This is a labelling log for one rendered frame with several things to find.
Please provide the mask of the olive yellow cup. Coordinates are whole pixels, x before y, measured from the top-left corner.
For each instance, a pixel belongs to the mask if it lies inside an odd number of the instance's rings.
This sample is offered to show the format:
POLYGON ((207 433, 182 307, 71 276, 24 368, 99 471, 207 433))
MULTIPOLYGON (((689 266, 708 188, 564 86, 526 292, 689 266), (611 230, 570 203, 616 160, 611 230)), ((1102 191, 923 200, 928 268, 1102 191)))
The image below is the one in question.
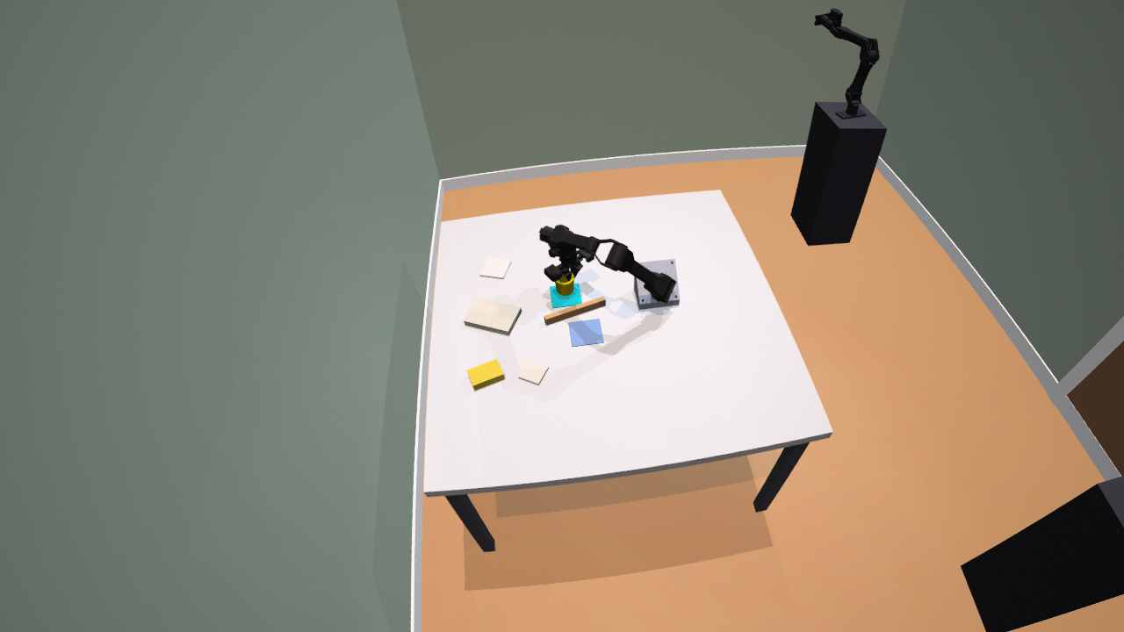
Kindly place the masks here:
POLYGON ((566 281, 566 277, 562 276, 562 277, 559 278, 559 280, 558 280, 558 282, 555 285, 558 285, 558 294, 559 295, 566 296, 566 295, 573 294, 573 291, 574 291, 574 276, 571 277, 570 281, 566 281))

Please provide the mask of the cream flat square tile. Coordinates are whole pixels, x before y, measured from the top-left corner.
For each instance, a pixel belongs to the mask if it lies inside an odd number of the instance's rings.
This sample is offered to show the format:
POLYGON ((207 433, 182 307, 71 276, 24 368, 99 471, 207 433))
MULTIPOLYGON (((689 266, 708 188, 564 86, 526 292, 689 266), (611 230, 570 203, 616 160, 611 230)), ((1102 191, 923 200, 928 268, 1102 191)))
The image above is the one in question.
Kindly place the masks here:
POLYGON ((543 380, 543 377, 546 374, 547 370, 549 365, 532 363, 529 360, 528 363, 523 365, 522 374, 518 374, 518 377, 520 377, 522 380, 529 381, 529 383, 540 385, 541 381, 543 380))

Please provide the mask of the yellow rectangular block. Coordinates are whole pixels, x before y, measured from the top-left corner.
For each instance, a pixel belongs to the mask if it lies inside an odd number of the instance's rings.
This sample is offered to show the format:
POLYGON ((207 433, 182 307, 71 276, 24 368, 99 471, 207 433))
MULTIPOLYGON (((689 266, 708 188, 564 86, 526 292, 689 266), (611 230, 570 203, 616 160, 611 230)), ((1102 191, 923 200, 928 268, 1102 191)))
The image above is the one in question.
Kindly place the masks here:
POLYGON ((480 391, 486 385, 499 383, 499 381, 506 379, 504 369, 497 359, 490 361, 490 363, 483 363, 466 370, 466 376, 469 376, 475 391, 480 391))

